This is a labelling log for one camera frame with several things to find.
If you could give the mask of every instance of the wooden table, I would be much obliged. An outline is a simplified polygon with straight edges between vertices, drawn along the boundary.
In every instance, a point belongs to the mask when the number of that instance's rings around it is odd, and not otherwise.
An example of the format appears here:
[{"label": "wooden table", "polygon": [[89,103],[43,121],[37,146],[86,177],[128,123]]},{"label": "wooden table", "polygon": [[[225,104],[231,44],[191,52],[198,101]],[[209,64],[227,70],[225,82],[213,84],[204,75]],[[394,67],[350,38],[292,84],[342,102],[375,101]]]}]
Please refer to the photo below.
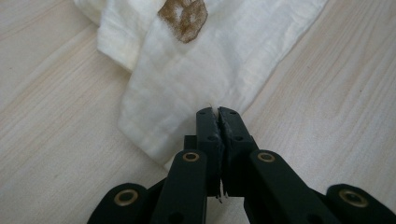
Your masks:
[{"label": "wooden table", "polygon": [[[71,0],[0,3],[0,222],[84,223],[105,193],[166,171],[118,129],[130,75]],[[243,119],[312,189],[348,183],[396,212],[396,1],[330,0]],[[246,223],[240,199],[207,223]]]}]

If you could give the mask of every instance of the white towel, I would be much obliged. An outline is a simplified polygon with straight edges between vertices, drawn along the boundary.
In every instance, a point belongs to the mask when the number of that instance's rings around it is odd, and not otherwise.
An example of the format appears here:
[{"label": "white towel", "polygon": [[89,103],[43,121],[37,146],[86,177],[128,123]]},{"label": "white towel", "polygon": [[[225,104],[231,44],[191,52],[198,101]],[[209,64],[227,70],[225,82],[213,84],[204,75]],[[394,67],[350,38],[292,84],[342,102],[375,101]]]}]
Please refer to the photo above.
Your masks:
[{"label": "white towel", "polygon": [[326,3],[204,1],[206,22],[187,44],[157,15],[164,1],[107,0],[102,14],[99,50],[133,70],[119,127],[160,164],[195,134],[197,110],[222,105],[243,113]]}]

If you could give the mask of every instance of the wooden tabletop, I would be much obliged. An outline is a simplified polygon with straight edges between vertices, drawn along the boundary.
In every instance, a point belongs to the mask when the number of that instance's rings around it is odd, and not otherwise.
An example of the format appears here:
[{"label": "wooden tabletop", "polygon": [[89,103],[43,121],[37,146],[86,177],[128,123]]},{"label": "wooden tabletop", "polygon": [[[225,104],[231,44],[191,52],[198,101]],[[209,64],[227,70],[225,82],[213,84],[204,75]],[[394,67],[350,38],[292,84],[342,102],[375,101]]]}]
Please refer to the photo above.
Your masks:
[{"label": "wooden tabletop", "polygon": [[[0,222],[85,223],[108,190],[166,170],[118,129],[130,74],[71,0],[0,3]],[[347,183],[396,212],[396,1],[329,0],[243,119],[312,189]],[[240,199],[207,223],[247,223]]]}]

